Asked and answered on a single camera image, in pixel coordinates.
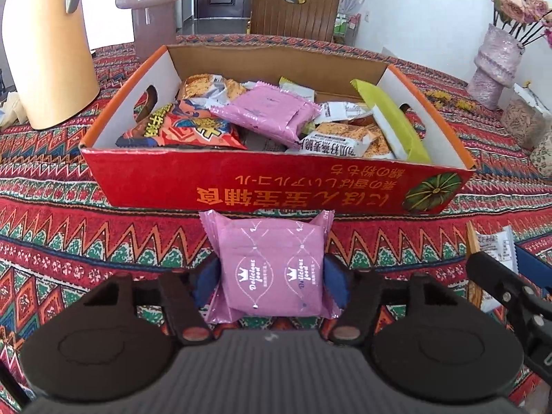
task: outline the pink wrapper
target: pink wrapper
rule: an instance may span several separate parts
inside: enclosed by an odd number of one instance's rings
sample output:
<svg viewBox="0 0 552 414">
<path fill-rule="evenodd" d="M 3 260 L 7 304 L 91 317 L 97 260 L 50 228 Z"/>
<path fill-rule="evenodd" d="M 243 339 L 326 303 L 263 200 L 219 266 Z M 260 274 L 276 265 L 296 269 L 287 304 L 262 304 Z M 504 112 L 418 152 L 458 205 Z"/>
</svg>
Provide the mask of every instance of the pink wrapper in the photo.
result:
<svg viewBox="0 0 552 414">
<path fill-rule="evenodd" d="M 258 82 L 250 91 L 211 112 L 223 120 L 258 132 L 292 149 L 299 149 L 303 126 L 319 115 L 319 107 L 301 96 Z"/>
<path fill-rule="evenodd" d="M 322 211 L 310 223 L 232 220 L 214 210 L 199 216 L 222 264 L 207 322 L 235 322 L 244 316 L 339 315 L 322 283 L 333 211 Z"/>
</svg>

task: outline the patterned tablecloth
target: patterned tablecloth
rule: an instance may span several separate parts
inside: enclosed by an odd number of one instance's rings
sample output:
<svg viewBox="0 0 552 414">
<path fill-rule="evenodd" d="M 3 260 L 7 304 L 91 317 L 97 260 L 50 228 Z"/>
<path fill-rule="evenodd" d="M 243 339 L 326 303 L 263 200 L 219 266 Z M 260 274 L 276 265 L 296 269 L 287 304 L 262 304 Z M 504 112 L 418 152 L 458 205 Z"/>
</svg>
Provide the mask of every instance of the patterned tablecloth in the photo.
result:
<svg viewBox="0 0 552 414">
<path fill-rule="evenodd" d="M 395 63 L 441 110 L 476 159 L 476 174 L 438 216 L 337 216 L 329 251 L 352 268 L 378 267 L 402 279 L 414 271 L 427 271 L 465 294 L 468 220 L 485 233 L 510 224 L 523 247 L 552 263 L 552 185 L 535 170 L 497 116 L 469 99 L 465 82 L 403 60 L 324 42 L 245 35 L 180 40 L 291 45 L 385 60 Z M 0 135 L 0 354 L 23 385 L 17 351 L 34 330 L 84 292 L 118 270 L 153 278 L 167 268 L 197 264 L 211 250 L 197 213 L 116 208 L 107 203 L 79 154 L 78 142 L 139 62 L 132 44 L 125 44 L 98 49 L 95 65 L 101 92 L 78 116 L 46 131 L 25 124 Z M 423 134 L 423 126 L 416 127 Z M 404 307 L 387 307 L 381 323 L 403 314 Z M 154 307 L 140 308 L 140 315 L 162 322 Z M 493 315 L 503 320 L 501 309 Z M 248 318 L 217 329 L 324 326 L 315 318 Z M 524 369 L 512 400 L 521 401 L 537 381 Z M 4 390 L 0 397 L 0 412 L 17 407 Z"/>
</svg>

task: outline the yellow pitcher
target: yellow pitcher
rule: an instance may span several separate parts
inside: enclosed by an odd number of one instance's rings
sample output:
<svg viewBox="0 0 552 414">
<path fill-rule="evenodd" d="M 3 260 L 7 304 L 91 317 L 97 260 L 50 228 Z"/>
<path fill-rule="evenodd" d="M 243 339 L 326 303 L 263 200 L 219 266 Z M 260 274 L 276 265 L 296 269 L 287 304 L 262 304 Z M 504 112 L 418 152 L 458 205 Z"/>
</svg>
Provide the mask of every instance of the yellow pitcher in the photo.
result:
<svg viewBox="0 0 552 414">
<path fill-rule="evenodd" d="M 33 128 L 67 120 L 98 95 L 80 0 L 6 0 L 2 38 Z"/>
</svg>

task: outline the red cardboard box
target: red cardboard box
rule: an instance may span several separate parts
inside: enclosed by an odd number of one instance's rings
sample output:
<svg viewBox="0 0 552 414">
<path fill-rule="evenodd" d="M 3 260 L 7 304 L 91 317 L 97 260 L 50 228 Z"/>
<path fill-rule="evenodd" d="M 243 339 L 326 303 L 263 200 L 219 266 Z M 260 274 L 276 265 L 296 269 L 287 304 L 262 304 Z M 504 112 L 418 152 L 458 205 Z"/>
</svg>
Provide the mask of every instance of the red cardboard box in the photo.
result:
<svg viewBox="0 0 552 414">
<path fill-rule="evenodd" d="M 426 126 L 433 164 L 284 153 L 118 148 L 148 91 L 154 109 L 198 73 L 277 84 L 281 76 L 316 90 L 317 102 L 360 101 L 352 79 L 377 84 Z M 250 212 L 333 209 L 352 214 L 435 214 L 473 172 L 474 162 L 439 112 L 393 65 L 286 46 L 161 47 L 128 79 L 90 127 L 81 151 L 114 206 Z"/>
</svg>

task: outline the green pumpkin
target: green pumpkin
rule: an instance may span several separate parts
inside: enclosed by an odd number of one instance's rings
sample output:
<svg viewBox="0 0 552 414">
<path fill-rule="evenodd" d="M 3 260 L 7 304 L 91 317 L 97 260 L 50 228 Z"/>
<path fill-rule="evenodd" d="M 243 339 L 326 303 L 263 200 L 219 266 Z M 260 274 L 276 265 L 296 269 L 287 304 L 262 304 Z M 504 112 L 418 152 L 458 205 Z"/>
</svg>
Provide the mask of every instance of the green pumpkin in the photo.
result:
<svg viewBox="0 0 552 414">
<path fill-rule="evenodd" d="M 456 172 L 438 174 L 411 189 L 402 207 L 414 212 L 431 210 L 447 202 L 460 186 L 462 179 Z"/>
</svg>

